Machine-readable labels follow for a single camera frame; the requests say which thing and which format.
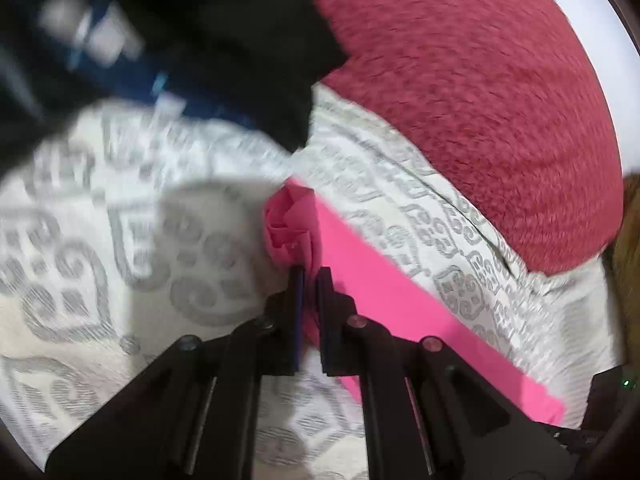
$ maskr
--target bolt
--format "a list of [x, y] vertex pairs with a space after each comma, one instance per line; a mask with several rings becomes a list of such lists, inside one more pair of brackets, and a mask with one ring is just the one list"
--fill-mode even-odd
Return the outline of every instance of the bolt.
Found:
[[255, 319], [255, 324], [261, 330], [271, 330], [274, 327], [273, 321], [269, 316], [260, 316]]
[[422, 340], [422, 347], [427, 352], [439, 352], [440, 350], [442, 350], [442, 346], [442, 339], [440, 339], [439, 337], [430, 335], [429, 337], [425, 337]]
[[183, 335], [180, 339], [178, 339], [178, 348], [180, 350], [184, 350], [185, 352], [195, 350], [201, 344], [202, 340], [195, 335]]
[[359, 316], [358, 314], [353, 314], [353, 316], [349, 316], [347, 323], [349, 326], [354, 328], [364, 328], [367, 325], [367, 318], [363, 316]]

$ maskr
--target pink strap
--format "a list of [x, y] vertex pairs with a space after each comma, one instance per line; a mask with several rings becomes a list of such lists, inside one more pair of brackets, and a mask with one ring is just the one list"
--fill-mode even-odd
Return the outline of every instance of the pink strap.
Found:
[[[264, 209], [267, 250], [280, 266], [302, 264], [314, 276], [331, 267], [337, 290], [349, 294], [358, 312], [393, 335], [419, 341], [436, 335], [533, 420], [560, 424], [564, 405], [459, 322], [446, 307], [364, 243], [313, 190], [287, 181]], [[318, 328], [305, 317], [305, 334], [318, 344]], [[354, 378], [342, 378], [360, 400]]]

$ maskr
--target black device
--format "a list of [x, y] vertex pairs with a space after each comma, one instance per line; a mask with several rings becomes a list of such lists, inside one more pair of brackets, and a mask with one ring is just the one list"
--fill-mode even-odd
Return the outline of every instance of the black device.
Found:
[[[298, 368], [304, 279], [291, 269], [264, 314], [228, 336], [178, 339], [53, 450], [44, 478], [250, 480], [260, 378]], [[637, 477], [640, 389], [607, 433], [598, 395], [591, 429], [538, 424], [441, 339], [407, 341], [358, 315], [328, 268], [315, 290], [323, 371], [360, 377], [370, 480]]]

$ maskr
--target pink fabric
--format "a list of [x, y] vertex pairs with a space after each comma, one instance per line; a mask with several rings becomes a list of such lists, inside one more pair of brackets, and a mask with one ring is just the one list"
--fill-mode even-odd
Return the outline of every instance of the pink fabric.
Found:
[[571, 269], [622, 220], [593, 68], [553, 0], [315, 0], [351, 59], [324, 83], [389, 121], [530, 270]]
[[[285, 183], [266, 203], [264, 238], [277, 264], [302, 264], [309, 272], [317, 272], [320, 266], [331, 267], [337, 288], [355, 300], [360, 314], [384, 324], [393, 335], [412, 341], [439, 336], [530, 418], [561, 423], [562, 402], [364, 243], [312, 190], [292, 181]], [[314, 323], [308, 317], [305, 321], [305, 333], [317, 343]], [[353, 379], [344, 380], [344, 384], [360, 398]]]

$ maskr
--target patterned bed sheet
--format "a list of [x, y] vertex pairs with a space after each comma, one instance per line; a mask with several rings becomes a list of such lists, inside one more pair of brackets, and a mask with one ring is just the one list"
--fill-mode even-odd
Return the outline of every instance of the patterned bed sheet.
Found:
[[[0, 186], [0, 416], [40, 466], [186, 333], [213, 338], [284, 286], [261, 209], [290, 175], [516, 366], [579, 425], [620, 341], [599, 258], [527, 272], [494, 227], [379, 117], [316, 89], [308, 147], [288, 156], [222, 121], [107, 102]], [[265, 378], [254, 477], [367, 477], [362, 412], [307, 348]]]

